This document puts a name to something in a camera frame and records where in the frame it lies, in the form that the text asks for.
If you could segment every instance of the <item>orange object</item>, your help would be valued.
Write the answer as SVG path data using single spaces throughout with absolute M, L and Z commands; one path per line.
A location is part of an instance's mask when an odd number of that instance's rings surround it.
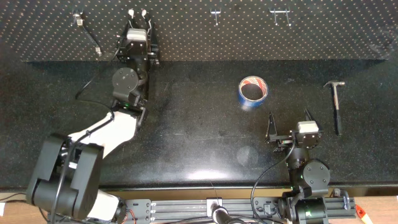
M 369 215 L 366 214 L 365 210 L 361 208 L 359 205 L 355 205 L 356 214 L 365 224 L 373 224 L 372 220 L 369 218 Z

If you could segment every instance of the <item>hammer handle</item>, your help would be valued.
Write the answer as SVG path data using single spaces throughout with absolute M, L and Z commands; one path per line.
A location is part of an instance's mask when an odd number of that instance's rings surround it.
M 341 127 L 341 117 L 339 110 L 335 110 L 335 121 L 336 121 L 336 134 L 337 136 L 341 136 L 343 133 L 343 128 Z

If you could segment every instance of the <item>circular joint cover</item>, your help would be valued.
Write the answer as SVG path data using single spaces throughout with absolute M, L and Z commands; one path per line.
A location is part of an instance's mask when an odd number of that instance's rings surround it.
M 311 187 L 327 187 L 330 181 L 329 169 L 319 161 L 311 161 L 303 168 L 303 179 Z
M 128 91 L 137 88 L 139 77 L 131 68 L 120 68 L 117 70 L 112 77 L 113 87 L 117 90 Z

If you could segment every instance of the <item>hammer head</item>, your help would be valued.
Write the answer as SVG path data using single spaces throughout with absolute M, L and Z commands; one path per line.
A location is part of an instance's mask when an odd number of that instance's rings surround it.
M 328 81 L 323 87 L 327 86 L 328 84 L 331 84 L 332 86 L 338 86 L 338 85 L 345 85 L 345 82 L 339 82 L 337 80 L 330 80 Z

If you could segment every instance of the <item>black countertop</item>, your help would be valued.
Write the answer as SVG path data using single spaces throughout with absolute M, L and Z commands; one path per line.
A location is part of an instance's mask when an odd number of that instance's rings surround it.
M 22 63 L 1 56 L 0 189 L 27 187 L 42 141 L 102 119 L 106 111 L 73 100 L 105 63 Z M 112 101 L 112 63 L 83 98 Z M 398 65 L 394 61 L 312 60 L 161 62 L 150 75 L 149 115 L 134 139 L 105 158 L 101 188 L 245 187 L 283 158 L 264 143 L 268 113 L 279 134 L 304 120 L 304 108 L 324 129 L 310 154 L 330 166 L 331 185 L 398 184 Z M 238 103 L 238 83 L 257 75 L 269 95 L 254 111 Z M 338 87 L 343 136 L 334 131 L 332 79 Z M 285 166 L 265 187 L 289 187 Z

